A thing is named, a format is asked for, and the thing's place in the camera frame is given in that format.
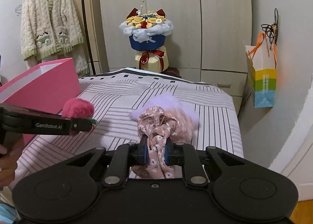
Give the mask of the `person's left hand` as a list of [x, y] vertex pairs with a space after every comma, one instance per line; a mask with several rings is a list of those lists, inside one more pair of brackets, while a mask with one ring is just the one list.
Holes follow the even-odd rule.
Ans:
[[15, 179], [17, 161], [24, 149], [24, 140], [21, 135], [11, 150], [1, 145], [1, 187], [10, 185]]

